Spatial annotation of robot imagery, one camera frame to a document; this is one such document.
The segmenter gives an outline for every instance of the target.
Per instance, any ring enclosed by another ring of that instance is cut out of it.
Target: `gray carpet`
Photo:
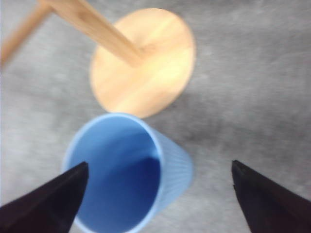
[[[1,1],[1,40],[35,2]],[[185,92],[146,119],[190,153],[193,183],[142,232],[248,233],[232,187],[234,159],[311,200],[310,0],[90,3],[112,22],[164,8],[181,15],[196,38]],[[105,113],[88,82],[94,48],[53,15],[1,72],[2,203],[58,175],[75,132]]]

